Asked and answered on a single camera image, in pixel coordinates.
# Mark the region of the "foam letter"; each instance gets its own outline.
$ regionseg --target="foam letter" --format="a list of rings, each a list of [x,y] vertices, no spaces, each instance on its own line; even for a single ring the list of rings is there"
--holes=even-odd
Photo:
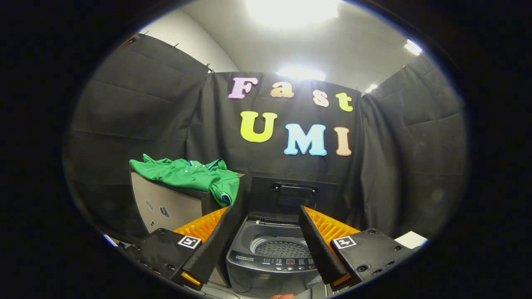
[[[353,111],[353,107],[349,106],[349,102],[351,101],[351,98],[347,96],[347,93],[341,93],[337,94],[336,97],[338,98],[338,101],[340,102],[340,108],[344,111]]]
[[[249,93],[251,90],[251,84],[257,85],[259,80],[257,78],[233,78],[235,84],[233,85],[232,92],[227,96],[228,98],[244,98],[244,91]]]
[[[242,124],[240,125],[240,135],[251,142],[264,142],[270,139],[273,133],[273,120],[277,118],[277,114],[271,112],[265,112],[262,117],[266,119],[264,124],[264,132],[257,134],[253,131],[255,125],[255,118],[259,116],[255,111],[242,111],[240,114],[242,117]]]
[[[338,135],[338,149],[336,150],[336,154],[339,156],[350,156],[351,150],[349,149],[349,140],[347,139],[349,129],[345,127],[336,127],[334,128],[334,131]]]
[[[309,154],[313,156],[325,156],[327,151],[323,146],[323,131],[325,126],[322,124],[313,124],[309,133],[305,135],[303,129],[298,123],[289,123],[285,126],[288,130],[288,146],[285,149],[287,155],[297,155],[296,143],[304,155],[310,144]]]
[[[312,95],[314,96],[314,98],[312,98],[314,100],[314,102],[316,103],[316,105],[318,106],[323,106],[323,107],[327,107],[329,106],[329,101],[327,100],[327,94],[322,92],[321,90],[315,90],[312,92]]]
[[[293,97],[292,84],[288,82],[277,82],[272,85],[273,89],[270,92],[272,97]]]

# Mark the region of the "orange letter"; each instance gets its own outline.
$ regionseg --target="orange letter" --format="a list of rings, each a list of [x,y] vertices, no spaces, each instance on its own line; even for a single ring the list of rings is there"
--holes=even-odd
[[[351,150],[349,149],[349,140],[347,139],[347,133],[349,129],[345,127],[336,127],[334,131],[338,135],[338,149],[336,154],[339,156],[350,156]]]
[[[277,82],[272,85],[273,89],[270,92],[272,97],[293,97],[292,84],[288,82]]]
[[[329,101],[327,100],[327,94],[322,92],[321,90],[315,90],[312,92],[312,95],[314,96],[314,98],[312,98],[314,100],[314,103],[316,103],[316,105],[318,106],[323,106],[323,107],[327,107],[329,106]]]

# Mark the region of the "washing machine control panel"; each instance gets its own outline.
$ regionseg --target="washing machine control panel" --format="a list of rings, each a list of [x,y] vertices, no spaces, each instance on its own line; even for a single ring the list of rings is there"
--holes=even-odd
[[[229,258],[232,262],[245,267],[264,271],[309,271],[315,270],[313,258],[268,258],[265,256],[251,255],[237,251],[231,251]]]

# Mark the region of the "ceiling light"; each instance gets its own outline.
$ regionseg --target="ceiling light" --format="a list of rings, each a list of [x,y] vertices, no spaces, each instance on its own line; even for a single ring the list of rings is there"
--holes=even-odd
[[[377,88],[377,84],[372,84],[372,85],[370,85],[369,88],[366,89],[366,93],[368,93],[368,92],[374,90],[375,88]]]
[[[337,0],[247,0],[251,15],[274,27],[301,27],[338,17]]]
[[[409,39],[406,40],[406,45],[404,45],[404,47],[408,49],[408,51],[414,53],[415,56],[418,56],[421,51],[423,51],[418,45]]]
[[[313,71],[304,68],[287,68],[277,71],[276,74],[281,76],[287,76],[297,80],[313,79],[313,80],[325,80],[325,74],[319,71]]]

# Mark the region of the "white wall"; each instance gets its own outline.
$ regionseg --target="white wall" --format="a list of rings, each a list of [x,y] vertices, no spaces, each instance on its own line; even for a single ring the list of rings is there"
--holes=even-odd
[[[182,10],[174,10],[143,28],[140,33],[160,39],[194,57],[215,72],[239,71],[227,53],[203,27]]]

